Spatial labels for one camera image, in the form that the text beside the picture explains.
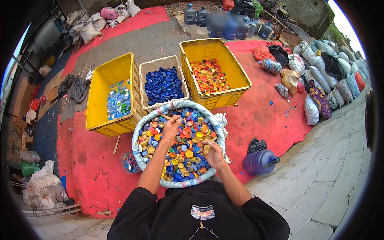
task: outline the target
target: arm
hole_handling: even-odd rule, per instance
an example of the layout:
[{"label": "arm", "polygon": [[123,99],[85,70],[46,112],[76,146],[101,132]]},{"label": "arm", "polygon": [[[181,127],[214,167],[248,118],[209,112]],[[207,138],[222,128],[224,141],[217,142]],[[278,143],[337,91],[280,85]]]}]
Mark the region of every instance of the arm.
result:
[{"label": "arm", "polygon": [[241,207],[252,198],[251,193],[233,174],[228,163],[224,161],[223,150],[220,146],[212,140],[203,141],[202,144],[208,145],[211,148],[204,157],[209,165],[217,170],[229,199],[232,203]]},{"label": "arm", "polygon": [[163,172],[168,149],[173,144],[180,124],[181,118],[179,115],[174,115],[164,124],[162,139],[151,160],[147,164],[147,167],[141,174],[137,187],[145,188],[152,194],[155,194],[160,184],[161,173]]}]

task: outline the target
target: round sack basket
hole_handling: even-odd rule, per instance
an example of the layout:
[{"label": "round sack basket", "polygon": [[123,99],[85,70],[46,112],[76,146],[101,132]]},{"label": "round sack basket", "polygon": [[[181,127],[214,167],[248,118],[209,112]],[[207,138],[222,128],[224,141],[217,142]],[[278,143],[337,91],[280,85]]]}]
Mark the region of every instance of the round sack basket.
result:
[{"label": "round sack basket", "polygon": [[[223,150],[223,155],[225,156],[225,137],[219,125],[217,117],[215,117],[215,115],[213,115],[210,111],[208,111],[208,109],[206,109],[202,105],[192,102],[190,100],[175,101],[175,102],[163,105],[157,108],[156,110],[154,110],[153,112],[151,112],[150,114],[148,114],[147,116],[143,117],[143,119],[140,120],[140,122],[137,124],[135,128],[135,132],[133,133],[133,138],[132,138],[132,151],[141,170],[144,171],[147,164],[144,162],[143,156],[139,152],[139,148],[137,146],[137,139],[139,137],[140,129],[143,127],[144,124],[146,124],[146,122],[151,121],[154,117],[157,117],[166,112],[175,110],[177,108],[194,108],[200,111],[200,113],[205,118],[207,118],[210,121],[211,125],[213,126],[217,136],[216,142],[217,144],[220,145],[221,149]],[[193,179],[190,179],[184,182],[171,182],[162,178],[160,180],[160,185],[167,188],[184,188],[184,187],[202,183],[205,180],[209,179],[211,176],[213,176],[215,173],[216,173],[216,169],[211,167],[208,171],[206,171],[201,176],[195,177]]]}]

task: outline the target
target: purple patterned sack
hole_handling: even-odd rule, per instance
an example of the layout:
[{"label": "purple patterned sack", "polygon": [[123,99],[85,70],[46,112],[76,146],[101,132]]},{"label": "purple patterned sack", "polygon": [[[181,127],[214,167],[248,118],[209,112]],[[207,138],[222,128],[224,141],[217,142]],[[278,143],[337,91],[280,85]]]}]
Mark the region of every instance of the purple patterned sack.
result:
[{"label": "purple patterned sack", "polygon": [[320,116],[325,117],[326,119],[331,118],[331,108],[327,100],[327,95],[324,93],[323,90],[317,88],[314,85],[313,80],[310,80],[308,82],[308,85],[310,87],[310,96],[313,99],[313,102],[316,104]]}]

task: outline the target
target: pink bag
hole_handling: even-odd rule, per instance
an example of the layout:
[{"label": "pink bag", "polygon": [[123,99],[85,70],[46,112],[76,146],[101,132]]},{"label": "pink bag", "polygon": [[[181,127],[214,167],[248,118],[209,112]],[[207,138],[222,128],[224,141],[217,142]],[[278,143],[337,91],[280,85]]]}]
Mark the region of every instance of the pink bag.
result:
[{"label": "pink bag", "polygon": [[118,18],[118,14],[115,12],[114,8],[105,7],[101,10],[100,16],[106,19],[116,19]]}]

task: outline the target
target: yellow plastic crate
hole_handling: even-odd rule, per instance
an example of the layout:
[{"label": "yellow plastic crate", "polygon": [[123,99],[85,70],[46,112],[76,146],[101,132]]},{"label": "yellow plastic crate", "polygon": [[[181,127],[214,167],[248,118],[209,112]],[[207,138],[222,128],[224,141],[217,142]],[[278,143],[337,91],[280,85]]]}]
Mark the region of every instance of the yellow plastic crate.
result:
[{"label": "yellow plastic crate", "polygon": [[[107,98],[110,86],[131,78],[131,113],[129,115],[108,121]],[[89,89],[86,128],[108,137],[133,132],[136,124],[147,115],[141,108],[139,68],[133,53],[124,54],[98,66],[92,77]]]},{"label": "yellow plastic crate", "polygon": [[[208,110],[236,104],[246,90],[252,87],[244,69],[241,67],[233,53],[219,38],[206,38],[190,40],[179,43],[181,50],[181,67],[194,102],[206,107]],[[202,60],[216,59],[225,72],[230,90],[209,95],[201,94],[190,63]]]},{"label": "yellow plastic crate", "polygon": [[[149,99],[148,99],[147,94],[145,93],[145,88],[144,88],[144,85],[147,82],[145,75],[148,72],[158,71],[159,67],[172,68],[173,66],[176,67],[177,76],[181,80],[181,91],[184,93],[184,98],[172,99],[172,100],[165,102],[165,103],[155,103],[154,105],[149,106],[148,105]],[[183,70],[181,69],[179,59],[177,58],[176,55],[164,57],[164,58],[159,58],[159,59],[156,59],[153,61],[142,63],[142,64],[140,64],[139,69],[140,69],[141,106],[144,110],[147,110],[148,112],[152,112],[152,111],[156,110],[157,108],[159,108],[163,105],[166,105],[170,102],[189,99],[188,86],[185,82]]]}]

